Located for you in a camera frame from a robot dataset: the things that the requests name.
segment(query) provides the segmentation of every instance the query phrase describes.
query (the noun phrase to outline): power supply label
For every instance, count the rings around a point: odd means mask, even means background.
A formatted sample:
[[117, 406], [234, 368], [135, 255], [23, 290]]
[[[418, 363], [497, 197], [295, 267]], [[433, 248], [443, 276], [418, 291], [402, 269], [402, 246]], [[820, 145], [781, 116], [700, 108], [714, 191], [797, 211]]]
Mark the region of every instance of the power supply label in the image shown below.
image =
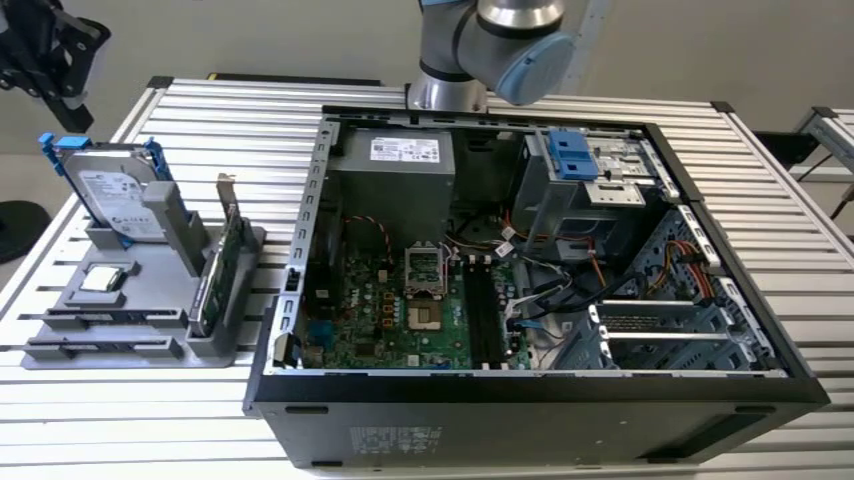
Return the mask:
[[439, 140], [377, 137], [371, 140], [371, 160], [439, 163]]

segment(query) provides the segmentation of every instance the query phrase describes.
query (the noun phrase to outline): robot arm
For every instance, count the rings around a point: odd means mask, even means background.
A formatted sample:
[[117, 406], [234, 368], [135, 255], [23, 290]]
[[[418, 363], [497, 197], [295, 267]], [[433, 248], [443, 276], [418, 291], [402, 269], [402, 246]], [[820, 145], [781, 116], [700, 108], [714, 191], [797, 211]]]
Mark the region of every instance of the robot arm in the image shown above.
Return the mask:
[[0, 0], [0, 89], [42, 98], [74, 133], [92, 125], [84, 86], [110, 36], [104, 25], [68, 15], [59, 0]]
[[562, 0], [421, 0], [421, 76], [413, 109], [485, 111], [486, 88], [514, 105], [561, 81], [573, 41], [561, 32]]

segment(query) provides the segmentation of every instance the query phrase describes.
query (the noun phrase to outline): white wall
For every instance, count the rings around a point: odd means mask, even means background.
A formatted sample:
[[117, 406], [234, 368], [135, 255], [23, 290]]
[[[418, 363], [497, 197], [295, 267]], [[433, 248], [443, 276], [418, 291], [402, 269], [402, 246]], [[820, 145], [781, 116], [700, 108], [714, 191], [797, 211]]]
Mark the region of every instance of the white wall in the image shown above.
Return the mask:
[[[586, 0], [568, 0], [569, 25]], [[854, 106], [854, 1], [613, 0], [582, 93], [729, 100], [757, 128], [810, 105]], [[417, 0], [66, 0], [114, 38], [88, 85], [90, 135], [109, 138], [153, 75], [214, 71], [411, 81]], [[58, 130], [23, 92], [0, 92], [0, 152]]]
[[756, 129], [854, 106], [850, 0], [614, 0], [582, 93], [726, 100]]
[[[88, 134], [110, 138], [153, 75], [205, 78], [241, 72], [379, 79], [418, 72], [415, 0], [64, 0], [114, 36], [87, 86]], [[0, 151], [31, 153], [58, 130], [22, 91], [0, 92]]]

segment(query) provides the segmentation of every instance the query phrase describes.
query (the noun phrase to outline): aluminum extrusion table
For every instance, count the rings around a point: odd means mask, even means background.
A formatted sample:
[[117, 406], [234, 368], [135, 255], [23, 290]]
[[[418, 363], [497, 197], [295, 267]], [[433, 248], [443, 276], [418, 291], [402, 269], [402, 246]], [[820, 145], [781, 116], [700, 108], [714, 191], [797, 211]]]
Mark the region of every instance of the aluminum extrusion table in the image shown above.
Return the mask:
[[854, 172], [854, 110], [813, 107], [796, 130], [813, 135]]
[[[84, 212], [70, 199], [0, 293], [0, 345], [11, 347], [0, 352], [0, 477], [203, 474], [207, 480], [231, 480], [345, 475], [297, 471], [266, 423], [246, 418], [241, 410], [261, 314], [285, 282], [323, 104], [397, 108], [403, 106], [403, 91], [206, 80], [174, 80], [146, 90], [113, 141], [157, 136], [187, 207], [209, 224], [222, 221], [217, 175], [235, 174], [241, 209], [269, 232], [242, 351], [226, 369], [26, 371], [18, 366], [23, 352], [16, 348], [42, 323], [34, 318], [56, 301], [90, 246]], [[833, 405], [700, 467], [366, 470], [355, 475], [854, 478], [854, 247], [738, 116], [709, 102], [585, 97], [549, 97], [525, 108], [493, 98], [490, 109], [661, 126]]]

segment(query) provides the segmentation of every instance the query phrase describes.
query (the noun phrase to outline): blue drive bay latch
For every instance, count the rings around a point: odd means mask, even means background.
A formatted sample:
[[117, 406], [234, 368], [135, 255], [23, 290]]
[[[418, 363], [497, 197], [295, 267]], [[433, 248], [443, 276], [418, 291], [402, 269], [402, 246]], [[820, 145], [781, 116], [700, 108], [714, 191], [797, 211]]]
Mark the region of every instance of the blue drive bay latch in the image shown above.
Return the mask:
[[596, 180], [600, 177], [600, 167], [581, 132], [549, 130], [549, 153], [558, 164], [558, 177], [564, 180]]

